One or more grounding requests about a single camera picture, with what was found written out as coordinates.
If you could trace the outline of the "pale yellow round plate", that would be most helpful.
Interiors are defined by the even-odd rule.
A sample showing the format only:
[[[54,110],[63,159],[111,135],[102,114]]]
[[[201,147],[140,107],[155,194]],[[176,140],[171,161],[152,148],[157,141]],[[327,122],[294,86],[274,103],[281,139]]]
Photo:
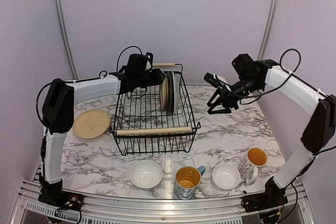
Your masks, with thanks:
[[[99,109],[82,112],[75,118],[72,130],[82,139],[91,140],[103,135],[110,126],[110,115]]]

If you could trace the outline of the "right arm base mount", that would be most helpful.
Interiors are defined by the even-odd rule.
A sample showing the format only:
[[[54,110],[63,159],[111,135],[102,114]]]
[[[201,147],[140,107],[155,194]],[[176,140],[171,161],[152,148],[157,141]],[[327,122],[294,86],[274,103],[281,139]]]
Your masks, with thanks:
[[[257,193],[252,195],[245,195],[241,200],[241,206],[247,213],[254,211],[262,211],[269,208],[283,207],[288,203],[287,195],[281,194],[270,202],[264,198],[265,193]]]

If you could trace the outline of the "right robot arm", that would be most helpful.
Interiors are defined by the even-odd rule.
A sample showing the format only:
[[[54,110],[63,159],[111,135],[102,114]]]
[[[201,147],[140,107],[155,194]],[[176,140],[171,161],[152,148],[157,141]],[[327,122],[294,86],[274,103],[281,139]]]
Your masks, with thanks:
[[[335,134],[335,95],[313,87],[298,77],[295,70],[287,70],[272,59],[253,60],[248,54],[240,54],[232,66],[238,74],[234,84],[226,83],[214,73],[204,76],[216,89],[207,103],[209,114],[229,114],[239,108],[243,99],[279,92],[300,110],[307,124],[299,144],[284,166],[266,182],[264,192],[243,197],[243,206],[248,211],[257,205],[271,207],[286,203],[287,187],[310,168],[318,155],[327,151],[325,146]]]

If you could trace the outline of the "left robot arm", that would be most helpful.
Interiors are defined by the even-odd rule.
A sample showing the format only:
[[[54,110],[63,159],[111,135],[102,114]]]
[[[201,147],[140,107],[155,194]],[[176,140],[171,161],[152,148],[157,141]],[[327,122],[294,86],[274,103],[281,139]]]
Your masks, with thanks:
[[[67,133],[72,128],[74,106],[107,95],[133,92],[162,84],[164,73],[153,67],[153,54],[131,54],[125,66],[116,72],[103,71],[98,77],[65,81],[60,78],[44,85],[48,90],[38,118],[45,128],[40,154],[43,170],[39,175],[41,194],[54,205],[66,202],[62,190],[61,156]]]

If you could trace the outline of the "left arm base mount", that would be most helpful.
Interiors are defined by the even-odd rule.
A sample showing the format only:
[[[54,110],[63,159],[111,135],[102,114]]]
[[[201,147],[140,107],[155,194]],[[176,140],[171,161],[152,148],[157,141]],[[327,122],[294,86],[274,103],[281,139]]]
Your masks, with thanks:
[[[71,193],[68,191],[59,191],[52,193],[40,193],[38,201],[62,209],[80,211],[83,202],[83,195]]]

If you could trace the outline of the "black wire dish rack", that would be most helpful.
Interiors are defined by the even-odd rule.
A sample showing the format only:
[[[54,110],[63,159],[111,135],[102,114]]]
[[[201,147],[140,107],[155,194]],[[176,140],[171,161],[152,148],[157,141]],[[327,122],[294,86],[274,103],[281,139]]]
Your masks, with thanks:
[[[172,71],[175,94],[163,102],[159,86],[117,98],[109,132],[123,156],[154,153],[188,153],[201,124],[195,121],[182,75]]]

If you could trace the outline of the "cream bird pattern plate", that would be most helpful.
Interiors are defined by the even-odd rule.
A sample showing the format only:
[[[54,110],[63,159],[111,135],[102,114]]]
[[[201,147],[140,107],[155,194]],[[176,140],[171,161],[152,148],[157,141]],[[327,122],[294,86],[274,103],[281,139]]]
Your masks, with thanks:
[[[160,86],[160,101],[161,109],[166,110],[167,105],[167,76],[165,76],[161,86]]]

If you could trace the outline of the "large white bowl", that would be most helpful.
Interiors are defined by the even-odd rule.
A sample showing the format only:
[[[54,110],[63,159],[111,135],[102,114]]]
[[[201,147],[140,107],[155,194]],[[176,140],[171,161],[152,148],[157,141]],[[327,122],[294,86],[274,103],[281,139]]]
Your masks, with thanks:
[[[133,185],[141,189],[156,187],[163,178],[161,166],[151,160],[141,160],[132,165],[129,178]]]

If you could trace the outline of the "small white bowl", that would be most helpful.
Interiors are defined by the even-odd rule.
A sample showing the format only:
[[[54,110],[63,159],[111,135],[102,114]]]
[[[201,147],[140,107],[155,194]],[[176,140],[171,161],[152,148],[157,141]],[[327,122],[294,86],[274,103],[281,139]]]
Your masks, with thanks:
[[[238,186],[240,173],[232,164],[218,164],[212,171],[212,180],[216,187],[231,190]]]

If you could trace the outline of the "grey reindeer plate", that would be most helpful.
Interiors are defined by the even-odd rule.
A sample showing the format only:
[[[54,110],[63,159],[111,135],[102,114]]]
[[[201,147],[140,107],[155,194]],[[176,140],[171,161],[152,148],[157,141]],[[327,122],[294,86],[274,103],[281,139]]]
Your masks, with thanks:
[[[171,72],[167,72],[166,74],[167,77],[167,104],[166,104],[166,110],[168,114],[172,114],[173,113],[173,88],[172,88],[172,76],[171,76]]]

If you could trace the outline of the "red and teal plate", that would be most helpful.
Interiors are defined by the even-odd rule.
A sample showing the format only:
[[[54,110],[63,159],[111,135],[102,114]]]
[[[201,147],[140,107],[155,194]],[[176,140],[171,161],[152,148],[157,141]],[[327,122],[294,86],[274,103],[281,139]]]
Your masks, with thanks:
[[[173,92],[172,113],[174,114],[177,108],[177,84],[174,72],[171,73],[171,76],[172,76],[172,92]]]

